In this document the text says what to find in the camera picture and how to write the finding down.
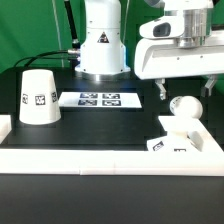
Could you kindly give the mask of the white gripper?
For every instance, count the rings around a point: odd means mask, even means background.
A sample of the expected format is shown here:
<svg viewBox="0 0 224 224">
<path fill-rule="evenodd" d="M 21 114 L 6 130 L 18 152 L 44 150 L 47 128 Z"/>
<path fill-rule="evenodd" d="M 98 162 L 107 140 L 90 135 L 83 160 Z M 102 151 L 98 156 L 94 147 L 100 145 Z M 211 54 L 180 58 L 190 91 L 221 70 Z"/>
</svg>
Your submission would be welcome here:
<svg viewBox="0 0 224 224">
<path fill-rule="evenodd" d="M 210 75 L 201 88 L 210 97 L 224 73 L 224 30 L 211 29 L 208 14 L 165 15 L 140 26 L 134 72 L 142 80 L 155 79 L 165 100 L 166 78 Z"/>
</svg>

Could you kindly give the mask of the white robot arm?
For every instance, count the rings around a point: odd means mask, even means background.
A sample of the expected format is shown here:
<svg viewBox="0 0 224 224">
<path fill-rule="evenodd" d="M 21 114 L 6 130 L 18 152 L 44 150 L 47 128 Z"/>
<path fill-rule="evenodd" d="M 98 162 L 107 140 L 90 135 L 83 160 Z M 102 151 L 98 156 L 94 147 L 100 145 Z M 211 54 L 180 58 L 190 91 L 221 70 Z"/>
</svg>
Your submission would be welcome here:
<svg viewBox="0 0 224 224">
<path fill-rule="evenodd" d="M 111 80 L 134 71 L 142 80 L 153 79 L 166 97 L 167 78 L 207 76 L 209 94 L 217 76 L 224 74 L 224 30 L 211 28 L 213 0 L 145 0 L 164 15 L 140 26 L 141 40 L 134 67 L 126 65 L 120 40 L 119 0 L 85 0 L 86 40 L 76 72 L 95 81 Z"/>
</svg>

